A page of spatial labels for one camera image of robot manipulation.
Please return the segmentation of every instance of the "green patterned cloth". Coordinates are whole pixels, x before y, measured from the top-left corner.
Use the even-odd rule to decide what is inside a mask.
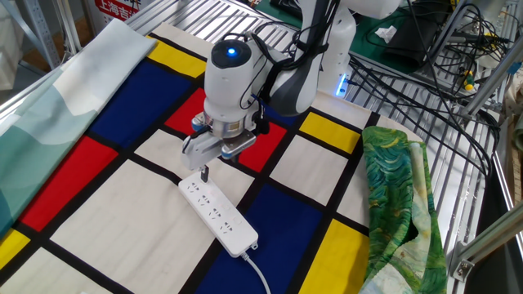
[[[370,251],[360,293],[446,293],[426,146],[402,131],[363,131]]]

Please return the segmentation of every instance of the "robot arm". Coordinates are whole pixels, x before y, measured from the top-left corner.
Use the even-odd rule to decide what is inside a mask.
[[[192,121],[196,133],[184,141],[182,162],[193,170],[220,155],[233,158],[253,145],[255,133],[264,132],[260,100],[282,116],[295,116],[311,106],[318,89],[341,96],[355,36],[349,8],[381,19],[400,1],[300,1],[303,25],[294,34],[293,58],[252,32],[216,43],[205,72],[204,112]]]

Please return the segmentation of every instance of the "power outlet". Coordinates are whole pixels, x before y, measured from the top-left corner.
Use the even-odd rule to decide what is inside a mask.
[[[211,179],[205,183],[197,172],[178,189],[231,256],[256,248],[258,234]]]

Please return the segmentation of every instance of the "blue square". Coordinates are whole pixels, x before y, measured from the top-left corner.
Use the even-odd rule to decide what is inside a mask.
[[[90,127],[99,136],[128,147],[190,87],[191,82],[143,60]]]
[[[272,107],[264,105],[265,106],[265,115],[267,115],[270,118],[273,118],[277,120],[280,123],[284,123],[288,126],[292,126],[294,124],[294,121],[297,117],[283,117],[279,115],[276,110],[272,109]]]
[[[285,293],[322,213],[265,185],[245,219],[258,232],[258,249],[248,254],[269,283],[272,293]],[[251,266],[221,250],[197,293],[264,294],[265,288]]]

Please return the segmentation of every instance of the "fabric mat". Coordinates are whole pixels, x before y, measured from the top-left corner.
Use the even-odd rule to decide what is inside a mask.
[[[111,22],[2,124],[0,237],[153,45]]]
[[[212,44],[168,24],[150,37],[156,49],[0,243],[2,294],[264,293],[177,188],[193,173],[181,164],[182,141],[203,110],[201,65]],[[270,133],[238,163],[209,163],[259,233],[249,255],[273,293],[358,293],[369,256],[361,133],[405,128],[321,93],[298,117],[267,115]]]

